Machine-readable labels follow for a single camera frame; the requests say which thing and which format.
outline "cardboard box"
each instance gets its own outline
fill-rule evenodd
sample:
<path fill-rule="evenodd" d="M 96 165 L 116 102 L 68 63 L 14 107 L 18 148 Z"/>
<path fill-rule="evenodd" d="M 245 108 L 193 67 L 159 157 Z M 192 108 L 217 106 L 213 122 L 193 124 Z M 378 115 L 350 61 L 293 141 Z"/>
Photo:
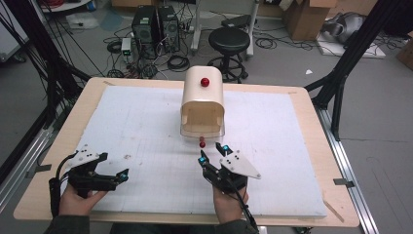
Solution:
<path fill-rule="evenodd" d="M 264 0 L 259 1 L 257 16 L 281 18 L 282 9 L 278 5 L 264 4 Z"/>
<path fill-rule="evenodd" d="M 335 17 L 338 13 L 344 14 L 347 12 L 354 12 L 368 16 L 376 3 L 377 0 L 339 0 L 337 6 L 331 8 L 328 16 Z"/>
<path fill-rule="evenodd" d="M 159 5 L 159 0 L 112 0 L 112 7 L 136 8 L 139 5 Z"/>
<path fill-rule="evenodd" d="M 295 0 L 282 20 L 292 40 L 314 41 L 337 0 Z"/>
<path fill-rule="evenodd" d="M 413 39 L 410 39 L 407 45 L 401 49 L 396 57 L 399 61 L 413 70 Z"/>

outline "black sleeve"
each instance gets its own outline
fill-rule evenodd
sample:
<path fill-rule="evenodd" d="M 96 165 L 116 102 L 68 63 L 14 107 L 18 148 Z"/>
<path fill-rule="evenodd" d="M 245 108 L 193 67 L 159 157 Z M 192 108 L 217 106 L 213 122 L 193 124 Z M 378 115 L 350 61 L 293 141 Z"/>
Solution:
<path fill-rule="evenodd" d="M 215 234 L 255 234 L 257 231 L 253 229 L 245 220 L 239 219 L 230 221 L 215 227 Z"/>
<path fill-rule="evenodd" d="M 59 215 L 56 216 L 44 234 L 89 234 L 88 216 Z"/>

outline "computer tower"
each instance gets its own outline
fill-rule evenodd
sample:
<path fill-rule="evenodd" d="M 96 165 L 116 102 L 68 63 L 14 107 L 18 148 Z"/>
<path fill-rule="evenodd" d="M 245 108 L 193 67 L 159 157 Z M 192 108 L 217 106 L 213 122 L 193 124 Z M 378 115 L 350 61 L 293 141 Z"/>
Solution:
<path fill-rule="evenodd" d="M 179 48 L 179 21 L 173 6 L 158 8 L 161 27 L 161 40 L 165 45 L 165 51 L 178 52 Z"/>
<path fill-rule="evenodd" d="M 147 59 L 157 56 L 156 48 L 160 42 L 160 30 L 156 7 L 141 5 L 137 7 L 131 23 L 138 52 Z"/>

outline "human hand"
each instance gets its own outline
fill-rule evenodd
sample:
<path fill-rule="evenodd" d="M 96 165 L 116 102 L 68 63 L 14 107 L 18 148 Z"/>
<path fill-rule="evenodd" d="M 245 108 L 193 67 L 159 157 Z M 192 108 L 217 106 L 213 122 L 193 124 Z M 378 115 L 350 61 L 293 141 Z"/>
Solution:
<path fill-rule="evenodd" d="M 59 215 L 89 215 L 94 205 L 107 194 L 107 191 L 98 191 L 95 194 L 90 191 L 86 199 L 77 193 L 77 190 L 67 183 L 60 198 Z"/>
<path fill-rule="evenodd" d="M 243 217 L 243 210 L 236 194 L 224 194 L 218 188 L 212 186 L 213 189 L 213 205 L 215 206 L 215 213 L 218 217 L 219 223 L 241 219 Z M 246 187 L 239 190 L 243 197 L 244 203 L 248 201 L 248 193 Z"/>

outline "red knob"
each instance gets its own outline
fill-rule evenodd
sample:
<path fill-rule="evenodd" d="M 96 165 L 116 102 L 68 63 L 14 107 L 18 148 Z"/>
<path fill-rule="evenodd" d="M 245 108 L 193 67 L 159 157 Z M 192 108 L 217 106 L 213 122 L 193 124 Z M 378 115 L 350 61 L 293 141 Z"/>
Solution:
<path fill-rule="evenodd" d="M 209 79 L 208 78 L 201 79 L 201 85 L 203 87 L 207 87 L 209 85 Z"/>

